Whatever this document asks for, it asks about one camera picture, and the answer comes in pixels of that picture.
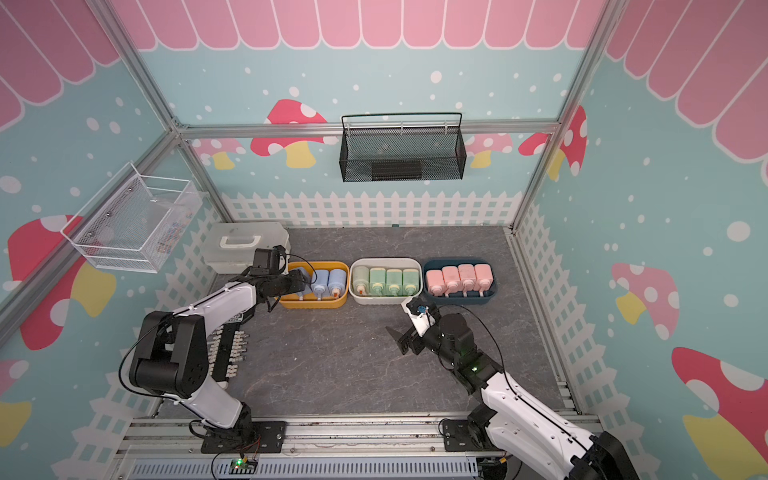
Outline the blue sharpener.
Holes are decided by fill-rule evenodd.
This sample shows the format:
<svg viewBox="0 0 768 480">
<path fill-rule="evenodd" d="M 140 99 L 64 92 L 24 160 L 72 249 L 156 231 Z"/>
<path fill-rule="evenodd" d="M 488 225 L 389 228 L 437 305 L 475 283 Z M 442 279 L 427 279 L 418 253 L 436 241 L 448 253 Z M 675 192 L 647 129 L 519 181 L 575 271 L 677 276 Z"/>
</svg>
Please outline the blue sharpener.
<svg viewBox="0 0 768 480">
<path fill-rule="evenodd" d="M 347 290 L 347 271 L 336 268 L 329 272 L 328 290 L 333 298 L 342 297 Z"/>
<path fill-rule="evenodd" d="M 330 272 L 328 270 L 316 270 L 315 277 L 311 284 L 312 293 L 315 299 L 321 301 L 328 293 L 328 281 Z"/>
<path fill-rule="evenodd" d="M 312 294 L 312 288 L 310 285 L 306 285 L 303 287 L 303 290 L 298 293 L 298 298 L 300 301 L 303 301 L 308 295 Z"/>
</svg>

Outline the green sharpener bottom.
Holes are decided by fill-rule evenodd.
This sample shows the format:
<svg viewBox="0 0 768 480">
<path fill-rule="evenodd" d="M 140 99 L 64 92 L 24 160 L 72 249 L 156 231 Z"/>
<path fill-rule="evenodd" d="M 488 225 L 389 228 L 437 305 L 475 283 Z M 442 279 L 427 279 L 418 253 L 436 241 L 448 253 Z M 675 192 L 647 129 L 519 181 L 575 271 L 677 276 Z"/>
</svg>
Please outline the green sharpener bottom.
<svg viewBox="0 0 768 480">
<path fill-rule="evenodd" d="M 386 270 L 386 295 L 392 297 L 400 297 L 403 295 L 403 270 L 402 269 L 387 269 Z"/>
</svg>

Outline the teal storage box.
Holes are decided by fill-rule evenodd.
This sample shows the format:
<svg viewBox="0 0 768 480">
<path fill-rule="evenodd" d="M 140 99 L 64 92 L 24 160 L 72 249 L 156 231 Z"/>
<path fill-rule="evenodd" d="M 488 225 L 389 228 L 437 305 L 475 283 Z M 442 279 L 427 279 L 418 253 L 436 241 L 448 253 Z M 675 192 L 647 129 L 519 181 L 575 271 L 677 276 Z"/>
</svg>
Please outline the teal storage box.
<svg viewBox="0 0 768 480">
<path fill-rule="evenodd" d="M 488 262 L 486 262 L 485 260 L 482 260 L 480 258 L 470 258 L 470 257 L 467 257 L 467 258 L 436 258 L 436 259 L 428 260 L 424 264 L 424 272 L 423 272 L 424 295 L 425 295 L 425 297 L 430 299 L 430 300 L 433 300 L 438 305 L 448 305 L 448 304 L 451 304 L 451 305 L 482 305 L 482 304 L 487 304 L 491 299 L 496 298 L 497 295 L 498 295 L 498 286 L 497 286 L 498 282 L 496 281 L 495 277 L 494 277 L 494 282 L 493 282 L 492 287 L 485 294 L 484 297 L 480 297 L 476 290 L 474 290 L 472 292 L 469 292 L 467 297 L 463 296 L 462 290 L 457 292 L 457 293 L 451 294 L 448 297 L 446 297 L 445 295 L 440 296 L 440 297 L 436 297 L 436 296 L 431 295 L 427 291 L 426 280 L 425 280 L 425 272 L 427 270 L 431 270 L 431 269 L 441 269 L 442 270 L 442 268 L 445 267 L 445 266 L 457 266 L 458 267 L 460 264 L 465 264 L 465 263 L 472 264 L 474 266 L 476 264 L 480 264 L 480 263 L 487 263 L 487 264 L 489 264 Z"/>
</svg>

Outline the white storage box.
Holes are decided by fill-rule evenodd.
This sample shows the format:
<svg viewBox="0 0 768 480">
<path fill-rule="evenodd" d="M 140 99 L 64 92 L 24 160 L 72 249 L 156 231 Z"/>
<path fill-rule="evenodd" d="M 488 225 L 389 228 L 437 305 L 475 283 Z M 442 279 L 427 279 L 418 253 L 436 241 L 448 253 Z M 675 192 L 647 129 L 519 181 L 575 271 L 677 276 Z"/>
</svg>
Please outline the white storage box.
<svg viewBox="0 0 768 480">
<path fill-rule="evenodd" d="M 358 296 L 355 294 L 354 289 L 352 287 L 352 269 L 354 266 L 357 265 L 364 265 L 367 266 L 369 269 L 373 267 L 383 267 L 386 270 L 395 268 L 395 269 L 407 269 L 407 268 L 414 268 L 418 269 L 420 274 L 422 275 L 422 267 L 421 264 L 409 257 L 382 257 L 382 258 L 361 258 L 356 260 L 352 263 L 350 267 L 350 273 L 351 273 L 351 284 L 349 287 L 349 293 L 352 296 L 352 298 L 361 305 L 396 305 L 402 303 L 406 298 L 409 298 L 408 296 L 400 296 L 400 297 L 392 297 L 387 296 L 387 291 L 385 290 L 385 295 L 381 297 L 373 297 L 370 296 L 369 293 L 367 296 Z M 423 291 L 423 281 L 420 279 L 420 291 L 416 296 L 419 296 Z"/>
</svg>

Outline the pink sharpener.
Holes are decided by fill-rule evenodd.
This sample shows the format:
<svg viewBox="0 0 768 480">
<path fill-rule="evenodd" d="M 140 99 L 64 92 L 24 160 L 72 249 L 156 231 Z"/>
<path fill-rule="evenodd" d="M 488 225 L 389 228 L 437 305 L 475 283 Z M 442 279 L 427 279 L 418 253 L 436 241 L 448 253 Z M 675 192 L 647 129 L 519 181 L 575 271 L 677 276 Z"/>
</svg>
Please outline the pink sharpener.
<svg viewBox="0 0 768 480">
<path fill-rule="evenodd" d="M 477 277 L 475 266 L 468 263 L 460 264 L 458 266 L 458 273 L 461 280 L 463 296 L 467 297 L 469 292 L 476 289 Z"/>
<path fill-rule="evenodd" d="M 463 289 L 463 284 L 460 278 L 459 269 L 457 266 L 445 266 L 442 268 L 442 275 L 445 284 L 444 295 L 448 297 L 451 294 L 457 293 Z"/>
<path fill-rule="evenodd" d="M 436 297 L 446 292 L 446 283 L 441 269 L 431 269 L 425 272 L 427 291 Z"/>
<path fill-rule="evenodd" d="M 475 290 L 480 297 L 484 297 L 490 290 L 494 282 L 492 268 L 487 263 L 480 263 L 474 266 L 475 270 Z"/>
</svg>

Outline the yellow storage box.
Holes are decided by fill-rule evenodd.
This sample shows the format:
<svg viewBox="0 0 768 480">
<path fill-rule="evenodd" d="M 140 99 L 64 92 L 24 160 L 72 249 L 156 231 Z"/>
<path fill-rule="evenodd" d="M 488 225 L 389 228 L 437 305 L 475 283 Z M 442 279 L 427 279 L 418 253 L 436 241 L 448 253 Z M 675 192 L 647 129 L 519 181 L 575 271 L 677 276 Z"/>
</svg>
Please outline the yellow storage box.
<svg viewBox="0 0 768 480">
<path fill-rule="evenodd" d="M 313 293 L 308 295 L 303 301 L 300 301 L 298 294 L 291 294 L 280 299 L 279 303 L 287 309 L 338 309 L 342 307 L 348 299 L 348 290 L 350 287 L 351 273 L 350 268 L 340 261 L 299 261 L 288 264 L 288 270 L 299 269 L 309 277 L 315 274 L 316 270 L 328 270 L 329 272 L 336 268 L 343 268 L 347 271 L 347 290 L 340 298 L 333 298 L 328 290 L 327 295 L 318 301 Z"/>
</svg>

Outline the pink sharpener bottom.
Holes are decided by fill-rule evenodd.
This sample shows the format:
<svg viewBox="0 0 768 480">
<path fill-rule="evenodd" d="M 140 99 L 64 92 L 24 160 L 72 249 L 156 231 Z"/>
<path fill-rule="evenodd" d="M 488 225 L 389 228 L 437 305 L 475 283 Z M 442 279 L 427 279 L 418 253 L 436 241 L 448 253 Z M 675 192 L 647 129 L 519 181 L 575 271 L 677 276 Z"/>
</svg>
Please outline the pink sharpener bottom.
<svg viewBox="0 0 768 480">
<path fill-rule="evenodd" d="M 442 268 L 442 275 L 445 284 L 444 295 L 448 297 L 451 294 L 457 293 L 463 289 L 463 284 L 460 278 L 459 269 L 457 266 L 445 266 Z"/>
</svg>

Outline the pale green sharpener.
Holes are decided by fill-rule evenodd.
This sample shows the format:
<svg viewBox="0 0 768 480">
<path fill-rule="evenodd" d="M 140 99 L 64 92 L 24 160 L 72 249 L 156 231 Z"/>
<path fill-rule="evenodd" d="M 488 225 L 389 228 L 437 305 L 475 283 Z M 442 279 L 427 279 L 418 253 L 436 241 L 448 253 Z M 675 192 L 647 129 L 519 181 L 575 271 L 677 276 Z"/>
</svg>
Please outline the pale green sharpener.
<svg viewBox="0 0 768 480">
<path fill-rule="evenodd" d="M 369 293 L 370 269 L 364 265 L 354 266 L 352 269 L 352 287 L 358 296 L 367 296 Z"/>
</svg>

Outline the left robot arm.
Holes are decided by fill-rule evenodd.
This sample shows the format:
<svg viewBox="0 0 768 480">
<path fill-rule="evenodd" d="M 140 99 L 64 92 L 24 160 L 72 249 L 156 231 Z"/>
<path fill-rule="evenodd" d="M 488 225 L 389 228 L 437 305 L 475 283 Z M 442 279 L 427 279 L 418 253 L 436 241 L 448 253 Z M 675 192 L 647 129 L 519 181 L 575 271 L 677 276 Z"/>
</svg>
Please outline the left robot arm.
<svg viewBox="0 0 768 480">
<path fill-rule="evenodd" d="M 281 246 L 256 249 L 252 265 L 205 298 L 176 310 L 153 311 L 131 347 L 128 390 L 171 399 L 194 413 L 215 447 L 242 450 L 258 434 L 250 408 L 232 397 L 209 373 L 208 337 L 240 314 L 271 299 L 298 293 L 308 281 L 287 270 Z"/>
</svg>

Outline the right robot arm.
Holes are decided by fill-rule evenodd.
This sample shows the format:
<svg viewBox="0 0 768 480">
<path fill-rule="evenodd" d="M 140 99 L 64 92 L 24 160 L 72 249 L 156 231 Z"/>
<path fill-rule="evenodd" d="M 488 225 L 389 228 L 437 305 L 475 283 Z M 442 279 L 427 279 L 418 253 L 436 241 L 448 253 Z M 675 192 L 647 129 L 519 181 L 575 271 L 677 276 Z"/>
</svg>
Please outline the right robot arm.
<svg viewBox="0 0 768 480">
<path fill-rule="evenodd" d="M 401 333 L 387 332 L 403 354 L 430 351 L 479 405 L 468 416 L 473 441 L 519 458 L 545 479 L 637 479 L 623 444 L 603 431 L 593 434 L 530 395 L 483 352 L 463 315 L 411 317 Z"/>
</svg>

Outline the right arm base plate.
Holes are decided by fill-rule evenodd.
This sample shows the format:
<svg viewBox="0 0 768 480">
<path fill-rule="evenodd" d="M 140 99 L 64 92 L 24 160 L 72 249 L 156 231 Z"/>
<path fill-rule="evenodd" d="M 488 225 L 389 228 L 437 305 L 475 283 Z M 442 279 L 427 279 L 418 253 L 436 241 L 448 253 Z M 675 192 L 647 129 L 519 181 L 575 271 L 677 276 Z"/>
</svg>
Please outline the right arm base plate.
<svg viewBox="0 0 768 480">
<path fill-rule="evenodd" d="M 443 418 L 438 423 L 447 452 L 489 452 L 497 448 L 489 440 L 485 430 L 468 419 Z"/>
</svg>

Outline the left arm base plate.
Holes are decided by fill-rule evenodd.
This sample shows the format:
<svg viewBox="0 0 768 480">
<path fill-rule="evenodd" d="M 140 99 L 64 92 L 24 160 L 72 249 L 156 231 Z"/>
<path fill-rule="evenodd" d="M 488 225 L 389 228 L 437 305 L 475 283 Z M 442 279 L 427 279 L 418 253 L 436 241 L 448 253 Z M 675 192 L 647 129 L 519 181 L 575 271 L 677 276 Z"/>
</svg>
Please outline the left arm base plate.
<svg viewBox="0 0 768 480">
<path fill-rule="evenodd" d="M 206 427 L 201 452 L 218 453 L 280 453 L 286 437 L 284 421 L 247 420 L 244 425 L 232 429 Z"/>
</svg>

